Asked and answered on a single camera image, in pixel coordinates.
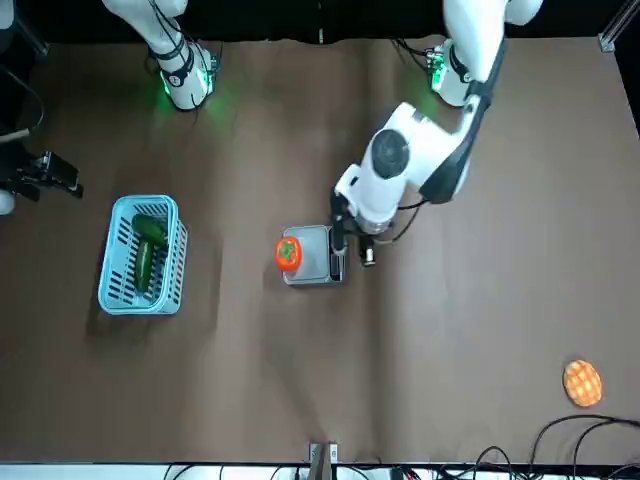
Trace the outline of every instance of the brown table surface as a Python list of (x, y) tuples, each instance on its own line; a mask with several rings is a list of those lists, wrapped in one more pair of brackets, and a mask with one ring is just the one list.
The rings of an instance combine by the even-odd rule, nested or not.
[[(33, 76), (33, 150), (77, 165), (86, 196), (0, 218), (2, 460), (303, 461), (329, 439), (347, 461), (491, 444), (524, 461), (580, 412), (561, 385), (575, 356), (602, 375), (594, 412), (640, 417), (640, 144), (595, 39), (509, 41), (456, 201), (424, 208), (375, 269), (352, 258), (346, 285), (307, 290), (278, 278), (275, 240), (327, 221), (384, 111), (442, 114), (422, 74), (386, 41), (228, 44), (196, 115), (145, 54), (54, 46)], [(111, 206), (131, 193), (173, 196), (189, 230), (174, 317), (97, 307)], [(539, 460), (568, 462), (583, 426)], [(580, 460), (624, 463), (637, 441), (602, 429)]]

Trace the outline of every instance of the cucumber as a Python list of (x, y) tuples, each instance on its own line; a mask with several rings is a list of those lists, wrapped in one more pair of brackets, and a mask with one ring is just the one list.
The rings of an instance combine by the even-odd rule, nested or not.
[(133, 217), (133, 229), (140, 234), (143, 240), (152, 243), (156, 247), (167, 248), (167, 231), (155, 218), (141, 213)]
[(147, 293), (151, 280), (151, 261), (153, 260), (153, 244), (146, 240), (140, 241), (140, 248), (136, 256), (136, 269), (133, 284), (139, 293)]

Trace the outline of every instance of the black background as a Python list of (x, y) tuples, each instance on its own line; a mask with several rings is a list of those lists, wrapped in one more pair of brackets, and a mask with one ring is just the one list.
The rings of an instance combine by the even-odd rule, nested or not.
[[(546, 0), (532, 22), (507, 26), (510, 37), (595, 37), (624, 0)], [(52, 43), (121, 43), (142, 39), (100, 0), (18, 0), (22, 14)], [(179, 17), (195, 38), (223, 41), (293, 39), (324, 43), (348, 38), (418, 38), (444, 34), (442, 0), (190, 0)], [(617, 43), (625, 88), (640, 115), (640, 73), (633, 45), (640, 40), (640, 16)], [(28, 78), (33, 55), (23, 42), (13, 42), (0, 62)], [(13, 125), (19, 111), (19, 87), (0, 77), (3, 94), (0, 123)]]

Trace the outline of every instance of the green led light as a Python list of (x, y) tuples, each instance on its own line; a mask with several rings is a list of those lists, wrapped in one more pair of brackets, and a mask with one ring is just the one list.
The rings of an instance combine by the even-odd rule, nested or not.
[(169, 85), (167, 85), (167, 81), (164, 79), (164, 75), (162, 75), (162, 72), (160, 72), (160, 78), (162, 79), (162, 84), (164, 85), (164, 93), (166, 93), (167, 95), (171, 95), (171, 93), (169, 92)]
[(173, 104), (169, 95), (167, 95), (164, 85), (157, 85), (153, 105), (158, 113), (165, 114), (174, 111)]
[(202, 85), (202, 89), (209, 95), (213, 91), (213, 78), (211, 73), (204, 73), (202, 70), (196, 70), (196, 76)]
[(439, 92), (444, 83), (444, 77), (447, 74), (447, 66), (442, 63), (436, 66), (431, 74), (431, 89), (434, 92)]

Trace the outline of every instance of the orange fruit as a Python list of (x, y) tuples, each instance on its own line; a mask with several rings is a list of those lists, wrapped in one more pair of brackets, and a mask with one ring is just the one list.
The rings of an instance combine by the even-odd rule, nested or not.
[(602, 399), (602, 380), (589, 362), (575, 360), (564, 367), (564, 389), (579, 407), (592, 407)]
[(282, 237), (276, 244), (275, 260), (283, 272), (295, 272), (302, 263), (302, 246), (296, 237)]

